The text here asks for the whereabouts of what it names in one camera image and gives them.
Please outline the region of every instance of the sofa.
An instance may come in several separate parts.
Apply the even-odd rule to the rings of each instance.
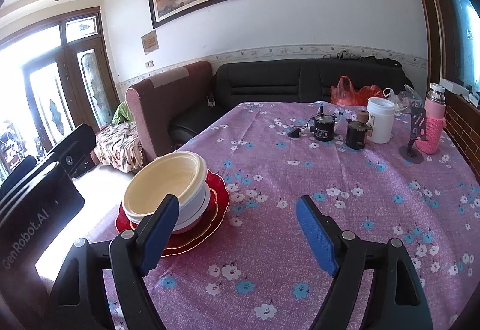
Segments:
[[[126,100],[148,163],[188,142],[239,103],[330,101],[330,86],[342,75],[350,77],[355,89],[375,84],[397,94],[405,84],[412,86],[401,66],[374,59],[229,63],[214,76],[210,63],[201,61],[140,81],[127,90]]]

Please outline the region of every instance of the table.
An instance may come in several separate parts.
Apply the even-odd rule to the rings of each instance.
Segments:
[[[325,112],[332,108],[324,103]],[[443,134],[421,165],[403,160],[410,116],[395,116],[388,144],[344,144],[344,110],[332,142],[308,130],[288,138],[319,104],[242,103],[182,150],[202,155],[231,192],[220,228],[198,248],[160,260],[145,283],[168,329],[307,329],[332,279],[319,269],[295,216],[310,195],[320,211],[361,239],[402,239],[429,302],[435,329],[447,329],[480,280],[480,188]],[[91,241],[116,235],[113,220]],[[368,298],[366,271],[350,327]],[[126,329],[110,271],[106,287],[117,329]]]

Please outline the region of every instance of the black sofa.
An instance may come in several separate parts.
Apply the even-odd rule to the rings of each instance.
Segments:
[[[210,93],[215,107],[207,99],[173,118],[169,135],[175,144],[186,143],[239,103],[330,101],[330,87],[337,86],[342,75],[349,76],[355,89],[375,84],[392,88],[413,86],[402,68],[380,65],[365,59],[283,59],[278,61],[239,62],[222,65],[212,78]]]

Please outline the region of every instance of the white plastic container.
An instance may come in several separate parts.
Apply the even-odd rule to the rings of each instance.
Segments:
[[[368,140],[373,143],[388,143],[392,135],[395,104],[381,97],[371,97],[368,99],[367,111],[370,114],[368,124],[372,127],[367,133]]]
[[[152,215],[167,194],[180,203],[173,231],[194,227],[208,206],[210,189],[205,182],[205,160],[190,151],[177,151],[155,159],[131,180],[123,197],[127,218],[138,224]]]

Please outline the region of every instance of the metal screw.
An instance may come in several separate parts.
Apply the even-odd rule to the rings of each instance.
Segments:
[[[352,232],[352,231],[346,230],[346,231],[342,232],[342,237],[344,239],[346,239],[347,241],[351,241],[351,240],[355,239],[355,233]]]
[[[83,245],[85,245],[85,239],[84,238],[78,238],[74,243],[73,245],[76,247],[76,248],[81,248]]]
[[[130,239],[133,237],[135,233],[133,232],[133,230],[125,230],[122,234],[121,234],[121,237],[123,239]]]
[[[402,241],[400,241],[398,238],[392,238],[392,246],[395,248],[401,248],[402,247]]]

